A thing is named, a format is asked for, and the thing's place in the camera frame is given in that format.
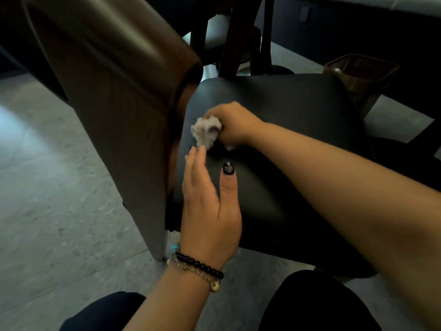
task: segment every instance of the gray tile floor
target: gray tile floor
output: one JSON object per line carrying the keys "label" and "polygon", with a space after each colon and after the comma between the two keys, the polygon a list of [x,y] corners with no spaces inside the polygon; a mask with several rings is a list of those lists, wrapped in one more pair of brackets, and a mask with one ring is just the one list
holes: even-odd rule
{"label": "gray tile floor", "polygon": [[[274,64],[322,71],[272,48]],[[402,141],[431,121],[385,97],[366,117],[371,134]],[[56,330],[104,295],[148,293],[162,274],[73,110],[29,75],[0,81],[0,179],[1,330]],[[312,267],[238,250],[197,329],[256,330],[283,279],[305,268]],[[422,330],[380,276],[348,287],[384,330]]]}

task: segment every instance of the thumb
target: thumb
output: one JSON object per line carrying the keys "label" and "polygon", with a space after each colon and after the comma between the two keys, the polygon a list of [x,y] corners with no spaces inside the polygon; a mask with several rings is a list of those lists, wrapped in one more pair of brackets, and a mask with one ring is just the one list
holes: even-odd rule
{"label": "thumb", "polygon": [[220,211],[222,209],[232,210],[233,207],[239,208],[239,197],[237,194],[237,175],[234,165],[231,162],[226,162],[220,173],[219,180],[220,192]]}

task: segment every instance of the tile grout line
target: tile grout line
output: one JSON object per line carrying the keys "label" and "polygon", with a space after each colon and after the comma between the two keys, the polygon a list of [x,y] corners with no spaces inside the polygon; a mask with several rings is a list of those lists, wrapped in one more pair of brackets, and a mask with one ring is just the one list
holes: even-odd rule
{"label": "tile grout line", "polygon": [[113,263],[113,264],[111,264],[111,265],[108,265],[108,266],[106,266],[106,267],[103,267],[103,268],[101,268],[101,269],[99,269],[99,270],[97,270],[97,271],[95,271],[95,272],[92,272],[92,273],[90,273],[90,274],[87,274],[87,275],[85,275],[85,276],[83,276],[83,277],[81,277],[81,278],[78,278],[78,279],[74,280],[74,281],[71,281],[71,282],[66,283],[66,284],[64,284],[64,285],[61,285],[60,287],[57,287],[57,288],[52,289],[52,290],[49,290],[49,291],[46,292],[46,293],[43,293],[43,294],[38,295],[38,296],[36,296],[36,297],[33,297],[33,298],[31,298],[30,300],[28,300],[28,301],[26,301],[26,302],[20,303],[19,305],[16,305],[16,306],[14,306],[14,307],[12,307],[12,308],[10,308],[10,309],[4,311],[4,312],[1,314],[1,316],[2,316],[2,315],[5,315],[6,313],[8,313],[9,311],[11,311],[11,310],[13,310],[13,309],[15,309],[15,308],[18,308],[19,306],[25,305],[25,304],[27,304],[27,303],[29,303],[29,302],[32,302],[33,300],[36,300],[36,299],[38,299],[38,298],[40,298],[40,297],[43,297],[43,296],[45,296],[45,295],[48,295],[48,294],[50,294],[50,293],[53,293],[54,291],[56,291],[56,290],[58,290],[58,289],[61,289],[61,288],[66,287],[66,286],[68,286],[68,285],[70,285],[70,284],[72,284],[72,283],[75,283],[75,282],[80,281],[80,280],[82,280],[82,279],[84,279],[84,278],[87,278],[88,276],[94,275],[95,273],[101,272],[101,271],[105,270],[106,268],[109,268],[109,267],[115,266],[115,265],[117,265],[117,264],[119,264],[119,263],[121,263],[121,262],[123,262],[123,261],[126,261],[126,260],[128,260],[128,259],[130,259],[130,258],[133,258],[134,256],[137,256],[137,255],[139,255],[139,254],[141,254],[141,253],[144,253],[144,252],[146,252],[146,251],[148,251],[148,250],[149,250],[148,248],[145,248],[144,250],[142,250],[142,251],[140,251],[140,252],[138,252],[138,253],[135,253],[135,254],[132,255],[132,256],[129,256],[129,257],[124,258],[124,259],[122,259],[122,260],[120,260],[120,261],[118,261],[118,262],[116,262],[116,263]]}

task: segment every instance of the forearm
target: forearm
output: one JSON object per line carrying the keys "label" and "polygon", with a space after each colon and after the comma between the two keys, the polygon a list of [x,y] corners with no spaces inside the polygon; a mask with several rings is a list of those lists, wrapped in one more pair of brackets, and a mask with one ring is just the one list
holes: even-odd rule
{"label": "forearm", "polygon": [[440,306],[441,294],[438,192],[273,124],[255,133],[250,145],[267,156],[368,261],[434,317],[430,310]]}
{"label": "forearm", "polygon": [[206,280],[170,265],[124,331],[194,330],[209,294]]}

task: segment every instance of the white cloth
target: white cloth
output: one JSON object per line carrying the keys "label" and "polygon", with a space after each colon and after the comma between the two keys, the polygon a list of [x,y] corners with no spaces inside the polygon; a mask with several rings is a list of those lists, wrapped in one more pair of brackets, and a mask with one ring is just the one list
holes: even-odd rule
{"label": "white cloth", "polygon": [[191,134],[196,139],[196,146],[204,145],[207,151],[212,148],[221,130],[222,124],[214,116],[210,116],[206,120],[199,117],[196,123],[191,126]]}

